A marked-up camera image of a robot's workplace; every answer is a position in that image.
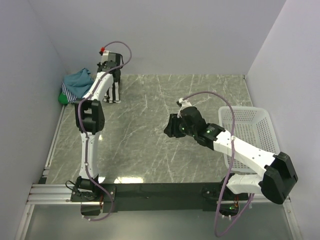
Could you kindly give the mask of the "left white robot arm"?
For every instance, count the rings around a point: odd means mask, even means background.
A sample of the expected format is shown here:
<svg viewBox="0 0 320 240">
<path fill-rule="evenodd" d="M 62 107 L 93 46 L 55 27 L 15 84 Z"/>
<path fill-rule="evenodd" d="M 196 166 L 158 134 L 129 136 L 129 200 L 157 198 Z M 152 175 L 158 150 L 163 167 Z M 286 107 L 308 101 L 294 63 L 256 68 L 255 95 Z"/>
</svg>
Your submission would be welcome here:
<svg viewBox="0 0 320 240">
<path fill-rule="evenodd" d="M 105 116 L 102 102 L 108 91 L 115 89 L 120 81 L 119 68 L 124 61 L 119 53 L 101 51 L 101 61 L 97 64 L 97 74 L 92 86 L 83 98 L 75 104 L 76 126 L 81 136 L 81 167 L 79 176 L 73 188 L 73 194 L 87 201 L 96 201 L 103 198 L 103 191 L 97 186 L 99 183 L 98 171 L 98 143 L 100 133 L 105 126 Z"/>
</svg>

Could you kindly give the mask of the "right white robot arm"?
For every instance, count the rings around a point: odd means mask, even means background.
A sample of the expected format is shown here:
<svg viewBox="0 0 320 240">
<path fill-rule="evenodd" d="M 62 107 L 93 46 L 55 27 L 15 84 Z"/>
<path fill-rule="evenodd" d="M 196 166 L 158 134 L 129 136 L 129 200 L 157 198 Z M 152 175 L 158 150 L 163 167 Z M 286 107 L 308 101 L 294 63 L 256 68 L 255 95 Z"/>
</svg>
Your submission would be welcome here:
<svg viewBox="0 0 320 240">
<path fill-rule="evenodd" d="M 221 197 L 226 200 L 236 194 L 262 194 L 272 203 L 281 205 L 298 181 L 288 154 L 262 150 L 217 124 L 207 123 L 194 106 L 171 113 L 163 132 L 170 138 L 190 136 L 199 145 L 234 157 L 254 171 L 252 175 L 227 177 L 227 182 L 219 187 Z"/>
</svg>

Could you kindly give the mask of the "black white striped tank top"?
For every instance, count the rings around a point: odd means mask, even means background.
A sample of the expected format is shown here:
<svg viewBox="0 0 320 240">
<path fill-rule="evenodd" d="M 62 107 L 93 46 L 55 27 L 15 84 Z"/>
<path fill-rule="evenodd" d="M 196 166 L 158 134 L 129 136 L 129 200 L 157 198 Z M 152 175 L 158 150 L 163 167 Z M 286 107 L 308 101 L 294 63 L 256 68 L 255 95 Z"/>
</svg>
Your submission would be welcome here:
<svg viewBox="0 0 320 240">
<path fill-rule="evenodd" d="M 120 81 L 116 81 L 112 84 L 112 86 L 107 90 L 103 99 L 105 103 L 120 103 Z"/>
</svg>

